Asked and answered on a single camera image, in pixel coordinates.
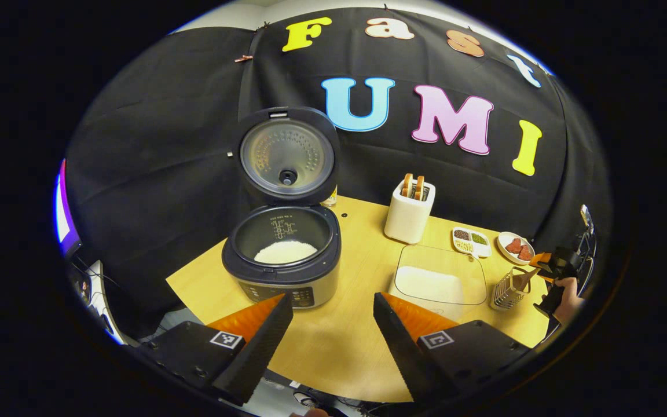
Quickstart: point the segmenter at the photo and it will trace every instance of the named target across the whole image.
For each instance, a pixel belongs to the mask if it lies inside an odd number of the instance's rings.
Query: meat slice
[[[521,253],[521,239],[515,237],[514,240],[511,241],[511,243],[506,246],[506,250],[509,251],[509,253]]]
[[[521,245],[521,252],[519,253],[519,259],[522,261],[531,261],[532,253],[529,251],[529,246]]]

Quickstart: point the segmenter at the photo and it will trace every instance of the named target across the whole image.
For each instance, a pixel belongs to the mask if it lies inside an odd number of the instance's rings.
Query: computer screen
[[[71,217],[71,211],[68,208],[68,199],[66,198],[66,159],[61,162],[61,171],[58,172],[56,180],[56,230],[58,232],[58,242],[61,243],[61,253],[64,258],[70,258],[82,241],[74,228],[74,219]]]

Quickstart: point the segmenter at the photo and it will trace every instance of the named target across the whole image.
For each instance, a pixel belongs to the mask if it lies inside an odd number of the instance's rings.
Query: rice cooker
[[[223,266],[255,303],[290,292],[294,309],[320,306],[336,291],[341,256],[339,221],[320,205],[336,188],[336,127],[314,108],[269,108],[233,135],[244,186],[262,205],[228,236]],[[259,258],[273,248],[281,256]]]

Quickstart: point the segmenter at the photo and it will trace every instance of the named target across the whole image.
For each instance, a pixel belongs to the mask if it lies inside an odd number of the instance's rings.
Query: black fabric
[[[323,16],[333,22],[310,47],[281,51],[286,26]],[[415,38],[367,35],[366,21],[378,17],[404,21]],[[485,56],[453,50],[448,30],[473,35]],[[254,59],[234,63],[242,54]],[[227,237],[252,209],[237,159],[226,156],[233,138],[225,132],[263,108],[325,112],[321,82],[345,76],[357,81],[350,110],[360,116],[372,105],[365,79],[396,85],[383,126],[338,130],[342,196],[389,205],[397,182],[412,172],[437,187],[433,216],[535,238],[540,251],[570,244],[581,203],[603,233],[611,227],[610,191],[590,121],[554,78],[524,60],[542,85],[534,87],[508,54],[516,55],[446,21],[375,8],[308,13],[257,32],[209,27],[169,35],[109,83],[74,135],[67,187],[77,230],[137,308],[172,308],[179,301],[165,278]],[[492,102],[490,154],[442,138],[414,140],[422,105],[416,85],[442,88],[455,109],[470,96]],[[532,177],[511,166],[522,119],[543,133]]]

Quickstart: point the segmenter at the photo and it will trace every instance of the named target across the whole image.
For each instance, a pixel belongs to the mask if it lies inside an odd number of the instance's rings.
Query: white rice
[[[263,264],[286,264],[307,258],[317,251],[318,249],[307,243],[287,240],[285,242],[275,242],[263,248],[254,256],[254,261]]]

